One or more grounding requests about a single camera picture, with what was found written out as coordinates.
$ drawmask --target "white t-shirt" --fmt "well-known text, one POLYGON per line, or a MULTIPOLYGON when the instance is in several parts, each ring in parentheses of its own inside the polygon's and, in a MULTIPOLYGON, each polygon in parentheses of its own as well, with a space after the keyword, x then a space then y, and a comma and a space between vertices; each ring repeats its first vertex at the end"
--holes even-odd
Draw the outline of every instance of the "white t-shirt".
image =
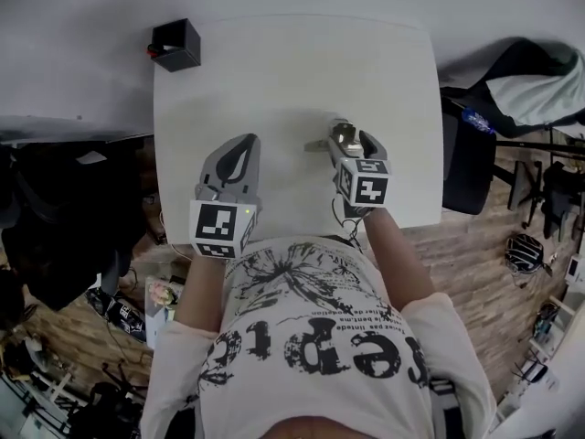
POLYGON ((467 439, 486 435, 495 401, 445 294, 388 303, 380 273, 326 238, 251 244, 228 264, 220 334, 167 324, 158 335, 143 437, 163 438, 200 399, 206 439, 256 439, 322 416, 376 438, 433 438, 429 376, 452 380, 467 439))

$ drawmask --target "person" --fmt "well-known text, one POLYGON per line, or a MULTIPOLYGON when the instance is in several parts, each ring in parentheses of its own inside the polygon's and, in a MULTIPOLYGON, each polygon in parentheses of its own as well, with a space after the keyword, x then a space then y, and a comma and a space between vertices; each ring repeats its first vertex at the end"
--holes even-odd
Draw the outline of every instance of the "person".
POLYGON ((206 439, 433 438, 430 382, 455 387, 466 439, 495 400, 462 320, 385 209, 364 218, 378 262, 329 238, 195 257, 158 334, 145 439, 200 408, 206 439))

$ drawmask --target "wrist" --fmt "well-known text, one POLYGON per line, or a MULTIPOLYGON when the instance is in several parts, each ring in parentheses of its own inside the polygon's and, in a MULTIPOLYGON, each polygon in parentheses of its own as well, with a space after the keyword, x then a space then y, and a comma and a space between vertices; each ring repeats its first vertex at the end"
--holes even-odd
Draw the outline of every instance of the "wrist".
POLYGON ((386 209, 372 209, 365 217, 364 217, 364 224, 368 224, 369 222, 374 222, 380 220, 381 217, 386 215, 388 211, 386 209))
POLYGON ((207 268, 225 268, 228 259, 217 259, 215 257, 206 257, 204 255, 195 255, 191 261, 191 266, 204 266, 207 268))

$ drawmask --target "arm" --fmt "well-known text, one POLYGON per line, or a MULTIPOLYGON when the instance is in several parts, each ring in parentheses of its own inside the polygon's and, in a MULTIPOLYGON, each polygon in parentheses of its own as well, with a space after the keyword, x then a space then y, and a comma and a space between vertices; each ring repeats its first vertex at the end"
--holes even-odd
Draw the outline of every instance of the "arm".
POLYGON ((485 438, 495 417, 495 398, 449 296, 435 293, 414 301, 402 310, 402 316, 419 341, 431 378, 449 379, 455 384, 464 436, 485 438))
POLYGON ((144 439, 162 439, 176 412, 198 395, 198 378, 221 326, 225 263, 195 256, 175 320, 156 338, 141 431, 144 439))
POLYGON ((221 295, 226 263, 220 259, 193 257, 175 320, 185 326, 219 332, 221 295))
POLYGON ((399 311, 435 292, 429 272, 386 209, 364 218, 367 238, 392 305, 399 311))

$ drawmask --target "graphic print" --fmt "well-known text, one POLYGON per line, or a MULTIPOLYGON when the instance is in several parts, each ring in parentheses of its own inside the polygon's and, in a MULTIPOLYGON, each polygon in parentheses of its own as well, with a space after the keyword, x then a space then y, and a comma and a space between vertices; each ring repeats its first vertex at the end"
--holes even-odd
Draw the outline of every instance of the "graphic print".
POLYGON ((207 354, 198 383, 202 391, 221 389, 239 376, 234 364, 239 362, 281 363, 282 369, 312 377, 351 369, 380 381, 401 375, 415 389, 428 387, 418 342, 405 332, 401 315, 364 283, 360 262, 352 257, 299 242, 230 262, 227 281, 234 272, 240 276, 229 288, 233 318, 207 354), (300 312, 261 311, 281 300, 285 307, 291 299, 300 312))

